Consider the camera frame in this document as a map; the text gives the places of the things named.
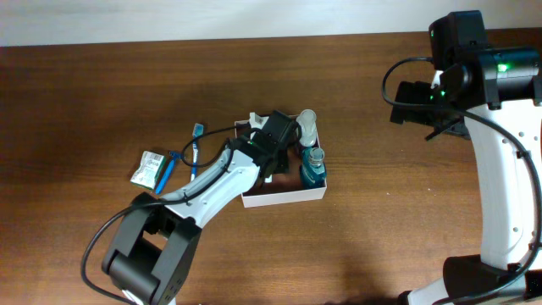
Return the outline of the blue Listerine mouthwash bottle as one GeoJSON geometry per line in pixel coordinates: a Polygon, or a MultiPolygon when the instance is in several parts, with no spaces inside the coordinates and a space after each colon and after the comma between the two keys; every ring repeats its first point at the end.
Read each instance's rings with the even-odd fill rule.
{"type": "Polygon", "coordinates": [[[324,185],[327,175],[324,157],[324,150],[320,147],[303,150],[300,177],[305,189],[319,188],[324,185]]]}

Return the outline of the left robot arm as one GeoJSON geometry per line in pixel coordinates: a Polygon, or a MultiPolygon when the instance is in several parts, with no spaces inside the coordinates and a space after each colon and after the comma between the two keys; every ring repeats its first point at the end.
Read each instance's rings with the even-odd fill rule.
{"type": "Polygon", "coordinates": [[[128,304],[171,304],[189,274],[203,227],[230,201],[284,166],[300,135],[295,119],[279,111],[252,115],[244,131],[225,141],[203,173],[155,198],[143,192],[115,215],[119,222],[102,272],[128,304]]]}

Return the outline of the green white soap packet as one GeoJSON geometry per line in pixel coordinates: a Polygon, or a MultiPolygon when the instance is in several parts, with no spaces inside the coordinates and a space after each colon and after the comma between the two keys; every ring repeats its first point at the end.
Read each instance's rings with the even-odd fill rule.
{"type": "Polygon", "coordinates": [[[154,152],[144,151],[138,169],[130,177],[130,183],[153,190],[162,172],[166,158],[154,152]]]}

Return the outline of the dark purple pump bottle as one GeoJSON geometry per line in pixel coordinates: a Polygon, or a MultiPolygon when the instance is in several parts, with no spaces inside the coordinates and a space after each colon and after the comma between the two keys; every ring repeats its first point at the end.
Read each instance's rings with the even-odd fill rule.
{"type": "Polygon", "coordinates": [[[302,153],[307,148],[312,148],[317,145],[317,115],[311,109],[303,110],[297,117],[296,122],[301,128],[301,134],[299,135],[297,152],[299,157],[302,157],[302,153]]]}

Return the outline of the blue disposable razor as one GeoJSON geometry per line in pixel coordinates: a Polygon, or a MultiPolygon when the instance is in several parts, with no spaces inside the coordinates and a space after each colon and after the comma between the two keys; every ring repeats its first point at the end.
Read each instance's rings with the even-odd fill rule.
{"type": "Polygon", "coordinates": [[[183,154],[176,151],[170,151],[169,156],[170,156],[169,162],[166,166],[166,169],[163,172],[161,180],[158,182],[158,185],[155,189],[155,193],[157,195],[163,192],[165,186],[167,185],[169,181],[170,176],[172,175],[174,171],[175,165],[183,158],[183,154]]]}

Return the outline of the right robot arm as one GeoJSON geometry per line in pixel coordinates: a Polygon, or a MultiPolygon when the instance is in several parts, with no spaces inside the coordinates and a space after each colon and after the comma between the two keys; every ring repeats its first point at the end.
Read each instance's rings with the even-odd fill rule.
{"type": "Polygon", "coordinates": [[[541,58],[489,44],[478,10],[429,26],[435,76],[403,81],[393,123],[427,125],[473,144],[482,204],[479,253],[447,258],[401,304],[516,304],[541,298],[541,58]]]}

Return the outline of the blue white toothbrush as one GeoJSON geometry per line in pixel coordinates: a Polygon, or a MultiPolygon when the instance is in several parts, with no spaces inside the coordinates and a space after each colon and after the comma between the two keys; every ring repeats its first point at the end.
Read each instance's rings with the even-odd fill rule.
{"type": "MultiPolygon", "coordinates": [[[[196,139],[197,137],[202,136],[203,132],[204,132],[204,126],[202,124],[196,123],[194,125],[192,136],[194,139],[196,139]]],[[[191,167],[191,180],[194,180],[196,178],[196,172],[197,172],[196,164],[198,163],[198,153],[199,153],[198,144],[197,144],[197,141],[194,141],[192,143],[193,166],[191,167]]]]}

